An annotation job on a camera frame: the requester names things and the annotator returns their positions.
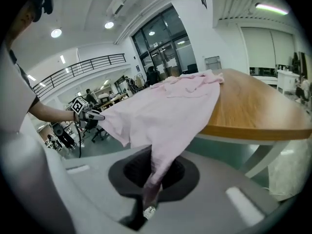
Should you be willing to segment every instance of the fluorescent light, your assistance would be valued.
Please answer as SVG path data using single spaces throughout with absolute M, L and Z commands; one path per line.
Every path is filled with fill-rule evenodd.
M 257 9 L 264 9 L 264 10 L 274 11 L 274 12 L 282 14 L 282 15 L 288 14 L 288 12 L 286 12 L 284 10 L 281 10 L 281 9 L 278 9 L 278 8 L 275 8 L 275 7 L 272 7 L 272 6 L 269 6 L 269 5 L 261 4 L 261 3 L 256 4 L 255 7 Z
M 64 59 L 64 56 L 63 56 L 63 55 L 60 56 L 60 59 L 62 60 L 62 62 L 63 62 L 63 64 L 64 64 L 64 63 L 65 63 L 65 59 Z
M 51 32 L 51 36 L 52 36 L 53 38 L 57 38 L 57 37 L 59 37 L 61 34 L 62 34 L 62 31 L 61 31 L 60 29 L 55 29 L 55 30 L 53 30 L 53 31 Z
M 31 80 L 33 80 L 33 81 L 35 81 L 36 79 L 35 78 L 33 78 L 31 75 L 28 75 L 27 76 L 28 78 L 30 78 Z
M 106 24 L 105 24 L 105 28 L 106 29 L 110 29 L 110 28 L 112 28 L 114 26 L 114 23 L 112 22 L 112 21 L 109 21 L 109 22 L 107 22 Z

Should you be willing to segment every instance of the black chair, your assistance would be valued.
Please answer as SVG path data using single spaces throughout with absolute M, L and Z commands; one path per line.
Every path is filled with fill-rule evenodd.
M 198 73 L 197 64 L 191 64 L 187 66 L 188 74 Z
M 95 138 L 99 135 L 101 140 L 104 140 L 103 136 L 102 136 L 102 132 L 105 132 L 105 130 L 102 128 L 102 129 L 98 129 L 97 128 L 97 125 L 98 125 L 98 120 L 89 120 L 87 125 L 86 125 L 86 128 L 85 128 L 85 131 L 83 133 L 83 136 L 85 135 L 85 132 L 88 131 L 90 132 L 90 130 L 92 130 L 93 128 L 95 128 L 97 130 L 97 132 L 94 134 L 93 138 L 92 138 L 92 142 L 94 143 L 95 142 Z

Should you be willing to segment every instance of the pink cloth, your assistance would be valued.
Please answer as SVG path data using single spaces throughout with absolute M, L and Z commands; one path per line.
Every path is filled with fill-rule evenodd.
M 146 194 L 155 196 L 172 162 L 207 125 L 223 81 L 211 70 L 169 77 L 100 113 L 99 125 L 123 146 L 152 145 Z

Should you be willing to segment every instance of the desk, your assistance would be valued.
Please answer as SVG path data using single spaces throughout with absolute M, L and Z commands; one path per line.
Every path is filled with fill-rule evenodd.
M 127 95 L 127 94 L 125 93 L 125 94 L 122 94 L 122 95 L 120 95 L 120 96 L 116 96 L 114 99 L 112 99 L 112 100 L 110 100 L 109 102 L 107 102 L 107 103 L 101 105 L 101 106 L 100 106 L 100 109 L 103 111 L 103 108 L 104 108 L 104 107 L 108 106 L 109 104 L 112 104 L 115 100 L 118 100 L 118 99 L 123 98 L 125 95 Z
M 197 137 L 239 144 L 259 145 L 241 168 L 253 177 L 267 167 L 290 140 L 312 133 L 308 114 L 276 89 L 232 69 L 223 73 L 220 97 L 207 126 Z
M 285 93 L 285 91 L 294 92 L 296 90 L 295 79 L 299 79 L 299 75 L 284 70 L 278 70 L 277 73 L 278 76 L 276 89 L 283 89 L 283 94 Z

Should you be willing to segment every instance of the ceiling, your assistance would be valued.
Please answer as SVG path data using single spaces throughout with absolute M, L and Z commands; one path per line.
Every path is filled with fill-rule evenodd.
M 137 0 L 125 16 L 113 20 L 115 25 L 112 29 L 105 29 L 105 23 L 111 20 L 106 11 L 112 1 L 54 0 L 53 13 L 42 14 L 41 19 L 32 23 L 14 42 L 12 49 L 21 66 L 29 70 L 44 59 L 69 48 L 99 42 L 112 43 L 133 18 L 155 0 Z M 62 30 L 62 35 L 54 39 L 50 34 L 56 28 Z
M 268 10 L 257 9 L 256 3 L 271 5 L 289 13 L 283 16 Z M 214 26 L 222 21 L 257 20 L 298 27 L 291 8 L 284 0 L 213 0 L 213 4 Z

